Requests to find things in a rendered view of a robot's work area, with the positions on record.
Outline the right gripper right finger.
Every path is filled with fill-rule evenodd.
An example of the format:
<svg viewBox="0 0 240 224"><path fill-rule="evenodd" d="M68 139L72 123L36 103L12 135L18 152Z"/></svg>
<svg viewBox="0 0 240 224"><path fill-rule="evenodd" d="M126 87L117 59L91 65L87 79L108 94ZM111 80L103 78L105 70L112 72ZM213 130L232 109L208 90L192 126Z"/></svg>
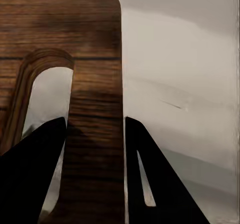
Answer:
<svg viewBox="0 0 240 224"><path fill-rule="evenodd" d="M210 224L145 126L125 120L129 224ZM145 204L137 150L156 207Z"/></svg>

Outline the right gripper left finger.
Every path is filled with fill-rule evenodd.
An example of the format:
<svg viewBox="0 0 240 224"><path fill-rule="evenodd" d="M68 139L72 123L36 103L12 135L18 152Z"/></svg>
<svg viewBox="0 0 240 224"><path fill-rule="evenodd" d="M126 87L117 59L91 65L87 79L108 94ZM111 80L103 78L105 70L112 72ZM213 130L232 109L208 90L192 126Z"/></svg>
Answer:
<svg viewBox="0 0 240 224"><path fill-rule="evenodd" d="M50 120L0 157L0 224L37 224L66 131Z"/></svg>

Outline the cutting board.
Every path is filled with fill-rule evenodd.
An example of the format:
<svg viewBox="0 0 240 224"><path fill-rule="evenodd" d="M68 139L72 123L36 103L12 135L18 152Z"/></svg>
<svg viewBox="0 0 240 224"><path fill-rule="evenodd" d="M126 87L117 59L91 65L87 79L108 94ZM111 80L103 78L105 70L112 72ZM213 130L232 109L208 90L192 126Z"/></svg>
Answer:
<svg viewBox="0 0 240 224"><path fill-rule="evenodd" d="M119 0L0 0L0 157L36 77L73 70L59 197L39 224L125 224L121 20Z"/></svg>

